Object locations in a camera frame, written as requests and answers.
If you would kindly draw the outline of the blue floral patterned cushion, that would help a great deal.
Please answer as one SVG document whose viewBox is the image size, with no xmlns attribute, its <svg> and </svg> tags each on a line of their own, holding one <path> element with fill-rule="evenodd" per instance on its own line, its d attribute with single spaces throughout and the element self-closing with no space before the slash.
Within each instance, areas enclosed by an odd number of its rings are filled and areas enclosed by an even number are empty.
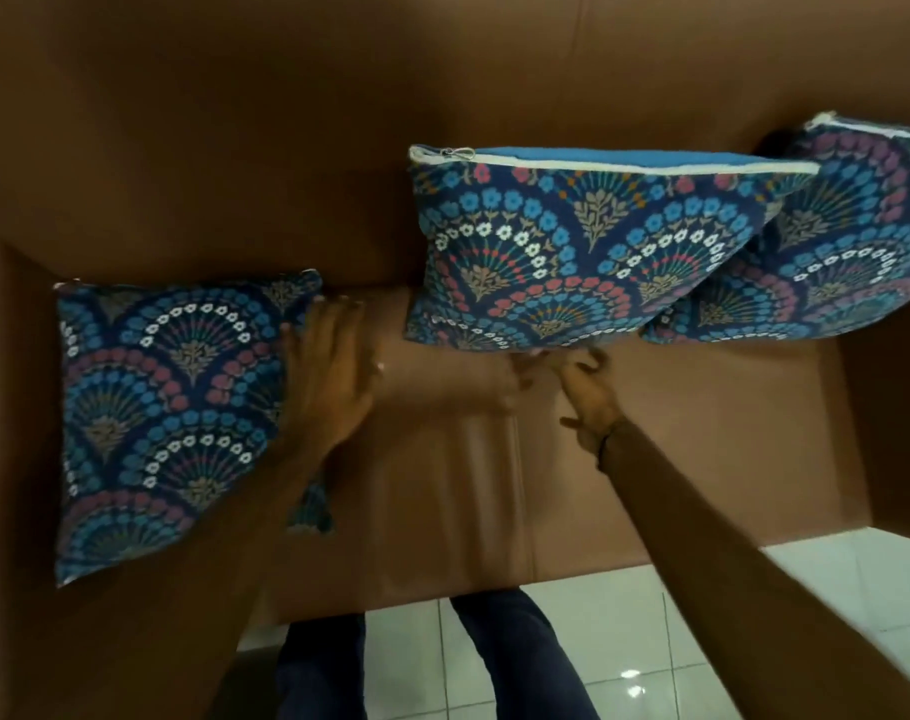
<svg viewBox="0 0 910 720">
<path fill-rule="evenodd" d="M 405 337 L 470 352 L 637 331 L 820 170 L 692 151 L 413 144 L 408 156 L 428 248 Z"/>
<path fill-rule="evenodd" d="M 280 328 L 300 329 L 316 269 L 155 288 L 55 286 L 62 344 L 64 587 L 160 551 L 277 435 Z"/>
<path fill-rule="evenodd" d="M 816 176 L 643 340 L 832 338 L 910 302 L 910 127 L 822 112 L 782 143 Z"/>
</svg>

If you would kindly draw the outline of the brown sofa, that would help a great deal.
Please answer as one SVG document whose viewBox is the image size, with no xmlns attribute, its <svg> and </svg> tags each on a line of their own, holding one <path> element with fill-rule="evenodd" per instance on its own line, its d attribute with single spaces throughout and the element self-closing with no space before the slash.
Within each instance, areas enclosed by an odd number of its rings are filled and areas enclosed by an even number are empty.
<svg viewBox="0 0 910 720">
<path fill-rule="evenodd" d="M 53 285 L 318 270 L 372 299 L 388 375 L 293 531 L 280 623 L 648 562 L 507 360 L 405 341 L 410 145 L 749 153 L 824 110 L 910 126 L 910 0 L 0 0 L 0 720 L 64 692 Z"/>
</svg>

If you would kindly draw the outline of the person's left forearm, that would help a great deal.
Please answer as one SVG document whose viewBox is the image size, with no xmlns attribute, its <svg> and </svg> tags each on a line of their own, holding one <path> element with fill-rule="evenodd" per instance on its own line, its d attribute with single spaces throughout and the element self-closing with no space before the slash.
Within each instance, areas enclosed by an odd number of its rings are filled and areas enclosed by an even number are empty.
<svg viewBox="0 0 910 720">
<path fill-rule="evenodd" d="M 19 616 L 5 720 L 200 720 L 329 449 L 278 440 L 173 546 Z"/>
</svg>

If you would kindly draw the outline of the person's right hand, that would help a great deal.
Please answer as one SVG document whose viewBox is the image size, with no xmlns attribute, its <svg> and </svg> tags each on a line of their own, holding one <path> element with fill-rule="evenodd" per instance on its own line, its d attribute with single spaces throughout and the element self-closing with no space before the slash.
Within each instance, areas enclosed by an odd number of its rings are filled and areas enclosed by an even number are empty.
<svg viewBox="0 0 910 720">
<path fill-rule="evenodd" d="M 593 425 L 596 436 L 572 432 L 586 452 L 601 460 L 607 440 L 617 426 L 625 422 L 626 415 L 611 383 L 613 363 L 610 355 L 598 346 L 591 347 L 587 354 L 590 362 L 562 355 L 552 360 L 550 369 L 574 412 L 563 418 L 580 418 Z"/>
</svg>

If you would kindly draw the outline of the person's right forearm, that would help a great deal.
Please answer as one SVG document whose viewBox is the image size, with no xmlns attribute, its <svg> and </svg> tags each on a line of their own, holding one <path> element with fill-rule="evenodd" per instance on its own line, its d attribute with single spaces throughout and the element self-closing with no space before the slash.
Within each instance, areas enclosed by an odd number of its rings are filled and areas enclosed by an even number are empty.
<svg viewBox="0 0 910 720">
<path fill-rule="evenodd" d="M 746 720 L 910 720 L 910 678 L 713 508 L 636 425 L 614 423 L 599 457 Z"/>
</svg>

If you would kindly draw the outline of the person's left hand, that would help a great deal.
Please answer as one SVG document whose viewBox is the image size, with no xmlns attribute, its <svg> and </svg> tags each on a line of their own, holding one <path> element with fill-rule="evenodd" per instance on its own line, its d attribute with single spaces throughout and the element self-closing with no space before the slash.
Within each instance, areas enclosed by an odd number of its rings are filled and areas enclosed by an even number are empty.
<svg viewBox="0 0 910 720">
<path fill-rule="evenodd" d="M 275 443 L 309 470 L 353 435 L 376 402 L 377 393 L 359 393 L 362 347 L 379 351 L 365 316 L 363 301 L 318 297 L 300 330 L 282 325 L 285 396 Z"/>
</svg>

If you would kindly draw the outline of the person's leg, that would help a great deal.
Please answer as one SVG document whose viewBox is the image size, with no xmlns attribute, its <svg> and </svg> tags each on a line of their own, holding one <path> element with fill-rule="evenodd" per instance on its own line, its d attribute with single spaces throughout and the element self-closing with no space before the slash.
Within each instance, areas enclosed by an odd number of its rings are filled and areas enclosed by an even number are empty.
<svg viewBox="0 0 910 720">
<path fill-rule="evenodd" d="M 524 590 L 450 603 L 489 674 L 496 720 L 600 720 L 551 623 Z"/>
<path fill-rule="evenodd" d="M 274 671 L 276 720 L 368 720 L 362 613 L 293 622 Z"/>
</svg>

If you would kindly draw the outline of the person's right leg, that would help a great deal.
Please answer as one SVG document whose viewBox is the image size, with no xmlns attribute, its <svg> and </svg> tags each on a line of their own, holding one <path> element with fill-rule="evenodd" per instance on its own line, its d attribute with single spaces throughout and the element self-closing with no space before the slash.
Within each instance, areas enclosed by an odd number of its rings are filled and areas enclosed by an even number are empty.
<svg viewBox="0 0 910 720">
<path fill-rule="evenodd" d="M 496 720 L 600 720 L 551 623 L 524 590 L 450 603 L 489 674 Z"/>
</svg>

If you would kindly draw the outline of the person's left leg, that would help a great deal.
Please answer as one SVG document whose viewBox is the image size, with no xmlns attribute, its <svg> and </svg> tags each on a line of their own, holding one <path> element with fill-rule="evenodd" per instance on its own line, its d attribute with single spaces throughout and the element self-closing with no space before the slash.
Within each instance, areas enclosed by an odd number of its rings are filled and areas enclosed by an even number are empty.
<svg viewBox="0 0 910 720">
<path fill-rule="evenodd" d="M 274 671 L 276 720 L 368 720 L 362 613 L 293 622 Z"/>
</svg>

